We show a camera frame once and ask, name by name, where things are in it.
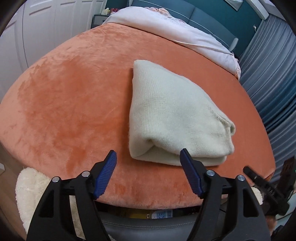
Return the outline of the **tissue box on nightstand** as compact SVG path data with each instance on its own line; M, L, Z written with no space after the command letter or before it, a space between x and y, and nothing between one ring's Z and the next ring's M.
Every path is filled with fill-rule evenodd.
M109 15L109 13L110 13L110 9L109 9L109 8L106 8L106 9L104 9L104 10L101 12L102 15Z

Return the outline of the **cream knit sweater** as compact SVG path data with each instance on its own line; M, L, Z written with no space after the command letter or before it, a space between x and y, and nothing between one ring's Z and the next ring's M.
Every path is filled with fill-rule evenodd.
M180 166L180 152L205 166L234 153L235 125L194 82L147 60L133 64L129 153L141 161Z

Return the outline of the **pink white duvet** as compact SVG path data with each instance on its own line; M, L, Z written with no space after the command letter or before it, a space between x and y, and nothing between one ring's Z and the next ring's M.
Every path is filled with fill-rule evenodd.
M103 23L120 24L160 36L203 55L237 79L241 77L241 69L233 53L212 35L188 25L168 12L129 6L111 14Z

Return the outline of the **framed wall picture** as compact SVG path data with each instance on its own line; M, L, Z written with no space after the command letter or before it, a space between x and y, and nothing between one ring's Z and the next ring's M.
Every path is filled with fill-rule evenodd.
M224 0L227 4L229 4L234 10L238 11L242 6L244 0Z

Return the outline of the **cream fluffy seat cover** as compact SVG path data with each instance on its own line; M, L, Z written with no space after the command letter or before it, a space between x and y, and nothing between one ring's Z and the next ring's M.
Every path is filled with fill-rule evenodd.
M24 168L16 181L16 204L25 232L51 178L34 168Z

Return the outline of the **grey blue curtain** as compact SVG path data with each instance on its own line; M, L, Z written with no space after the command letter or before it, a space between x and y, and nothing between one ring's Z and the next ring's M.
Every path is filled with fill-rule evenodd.
M271 181L295 156L295 34L274 15L263 20L239 57L240 83L255 105L275 159Z

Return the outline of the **white wardrobe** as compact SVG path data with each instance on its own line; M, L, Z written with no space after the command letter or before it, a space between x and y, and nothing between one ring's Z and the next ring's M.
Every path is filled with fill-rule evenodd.
M33 63L91 27L100 0L26 1L1 35L1 97Z

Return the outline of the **blue upholstered headboard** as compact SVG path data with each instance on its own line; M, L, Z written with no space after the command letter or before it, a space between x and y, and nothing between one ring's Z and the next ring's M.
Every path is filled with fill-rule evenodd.
M212 35L229 51L233 51L238 43L235 37L224 25L199 9L182 0L135 0L128 1L129 6L165 8L173 17L183 20L188 25Z

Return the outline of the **dark grey nightstand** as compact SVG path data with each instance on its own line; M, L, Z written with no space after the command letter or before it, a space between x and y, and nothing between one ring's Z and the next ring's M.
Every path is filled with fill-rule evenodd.
M102 25L108 17L109 15L95 14L92 18L91 28Z

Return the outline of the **orange plush bed blanket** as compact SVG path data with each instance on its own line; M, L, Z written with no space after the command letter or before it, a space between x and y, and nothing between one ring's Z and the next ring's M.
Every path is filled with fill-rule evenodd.
M132 67L149 60L199 85L236 126L235 151L215 166L234 178L250 166L275 171L262 120L237 78L195 51L128 26L107 23L56 47L28 68L1 101L1 143L23 165L69 179L102 161L117 165L100 201L165 209L201 204L181 167L133 159L128 150Z

